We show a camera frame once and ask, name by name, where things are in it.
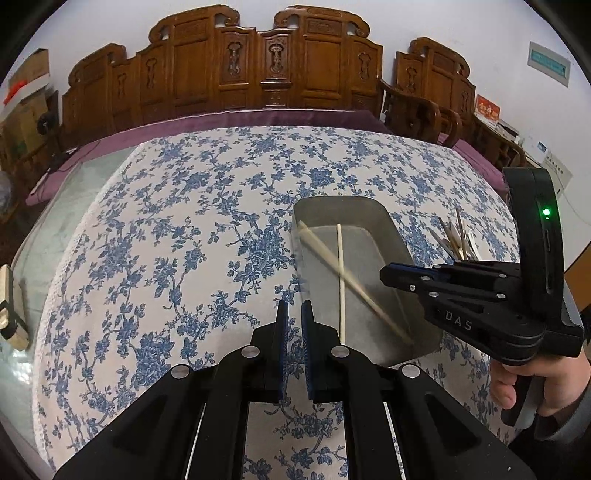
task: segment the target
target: wooden chair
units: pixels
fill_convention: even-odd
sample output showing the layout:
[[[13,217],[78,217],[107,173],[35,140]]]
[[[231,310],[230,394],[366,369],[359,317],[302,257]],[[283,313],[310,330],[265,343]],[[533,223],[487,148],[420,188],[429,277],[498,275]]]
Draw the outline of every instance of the wooden chair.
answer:
[[[226,5],[170,15],[135,56],[110,43],[74,66],[61,140],[83,145],[198,113],[321,108],[376,117],[385,110],[393,133],[436,143],[437,105],[382,81],[382,46],[369,32],[358,15],[302,5],[277,12],[274,28],[263,32],[241,27],[238,11]]]
[[[523,149],[487,127],[474,114],[475,86],[468,80],[470,67],[459,53],[427,38],[416,38],[408,53],[397,52],[396,89],[435,102],[442,130],[449,134],[446,147],[465,140],[498,170],[527,165]]]

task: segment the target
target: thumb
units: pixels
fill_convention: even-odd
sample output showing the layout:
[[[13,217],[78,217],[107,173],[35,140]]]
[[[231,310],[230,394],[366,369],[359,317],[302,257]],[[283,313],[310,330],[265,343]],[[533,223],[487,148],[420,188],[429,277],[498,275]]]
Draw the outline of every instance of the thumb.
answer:
[[[535,357],[531,362],[512,367],[511,365],[503,365],[505,370],[515,375],[522,375],[523,377],[545,377],[551,378],[561,374],[561,357],[551,355],[540,355]]]

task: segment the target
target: gray tray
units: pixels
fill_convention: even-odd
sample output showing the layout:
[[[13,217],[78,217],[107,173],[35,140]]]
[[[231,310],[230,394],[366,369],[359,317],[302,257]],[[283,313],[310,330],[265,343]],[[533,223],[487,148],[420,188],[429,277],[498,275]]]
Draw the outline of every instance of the gray tray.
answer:
[[[314,319],[339,331],[339,278],[310,248],[300,242],[303,221],[337,255],[336,224],[343,232],[345,267],[366,292],[414,341],[406,345],[352,290],[346,288],[346,344],[373,363],[390,367],[427,355],[439,347],[441,329],[424,319],[415,295],[385,287],[379,271],[390,262],[413,264],[406,244],[379,202],[365,197],[308,197],[294,205],[293,251],[304,300],[311,300]]]

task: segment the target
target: purple cushion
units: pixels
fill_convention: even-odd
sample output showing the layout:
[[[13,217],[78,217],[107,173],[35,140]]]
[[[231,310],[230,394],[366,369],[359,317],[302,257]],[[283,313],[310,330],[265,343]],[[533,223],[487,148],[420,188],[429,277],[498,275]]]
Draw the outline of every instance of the purple cushion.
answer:
[[[442,144],[446,138],[446,134],[440,134],[439,143]],[[509,191],[503,174],[468,142],[458,140],[453,146],[453,150],[466,160],[499,195],[503,196]]]

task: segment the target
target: black handle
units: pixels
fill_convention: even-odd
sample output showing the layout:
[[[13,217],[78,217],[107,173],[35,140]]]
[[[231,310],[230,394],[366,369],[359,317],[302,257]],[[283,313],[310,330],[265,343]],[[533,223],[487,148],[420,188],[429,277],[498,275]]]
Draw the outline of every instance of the black handle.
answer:
[[[517,377],[517,401],[513,408],[501,412],[501,420],[505,425],[520,430],[531,426],[544,399],[544,381],[543,377]]]

